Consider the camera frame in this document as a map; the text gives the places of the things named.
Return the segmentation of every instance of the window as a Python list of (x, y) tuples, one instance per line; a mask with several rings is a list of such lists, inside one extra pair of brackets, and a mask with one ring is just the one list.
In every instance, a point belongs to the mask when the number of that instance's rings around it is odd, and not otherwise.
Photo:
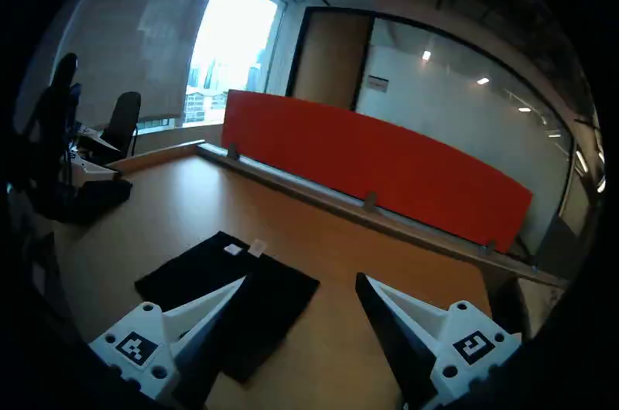
[(140, 132), (150, 128), (171, 127), (173, 125), (174, 120), (172, 118), (162, 118), (160, 120), (140, 121), (136, 126)]
[(230, 89), (264, 92), (284, 4), (209, 0), (193, 48), (183, 125), (224, 122)]

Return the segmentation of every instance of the sky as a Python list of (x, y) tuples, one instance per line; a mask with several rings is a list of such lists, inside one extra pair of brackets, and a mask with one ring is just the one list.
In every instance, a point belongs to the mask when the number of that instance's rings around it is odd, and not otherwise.
[(209, 0), (191, 60), (191, 67), (200, 68), (199, 83), (217, 59), (228, 65), (228, 87), (243, 87), (249, 67), (266, 46), (276, 10), (269, 0)]

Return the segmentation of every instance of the glass wall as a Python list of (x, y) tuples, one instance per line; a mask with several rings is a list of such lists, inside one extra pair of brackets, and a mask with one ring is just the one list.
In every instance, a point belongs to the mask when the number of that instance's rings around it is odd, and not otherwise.
[(356, 111), (451, 145), (532, 191), (520, 236), (536, 253), (563, 198), (572, 138), (511, 72), (446, 37), (376, 19)]

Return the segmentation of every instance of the chair backrest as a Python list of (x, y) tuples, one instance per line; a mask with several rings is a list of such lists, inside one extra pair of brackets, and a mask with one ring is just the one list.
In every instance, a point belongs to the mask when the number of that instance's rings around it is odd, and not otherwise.
[(101, 134), (101, 139), (118, 148), (123, 157), (127, 156), (141, 104), (140, 93), (131, 91), (121, 94), (111, 114), (110, 124)]

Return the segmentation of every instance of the desk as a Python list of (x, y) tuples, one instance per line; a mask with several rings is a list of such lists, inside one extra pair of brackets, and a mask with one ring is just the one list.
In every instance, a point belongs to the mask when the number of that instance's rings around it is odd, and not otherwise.
[(57, 228), (60, 272), (84, 340), (141, 301), (136, 279), (219, 230), (247, 242), (262, 239), (269, 255), (321, 282), (248, 385), (220, 374), (210, 410), (393, 409), (399, 389), (355, 294), (357, 272), (439, 307), (466, 299), (490, 314), (473, 265), (369, 230), (195, 155), (155, 162), (132, 167), (140, 170), (126, 176), (134, 183), (131, 198), (95, 225)]

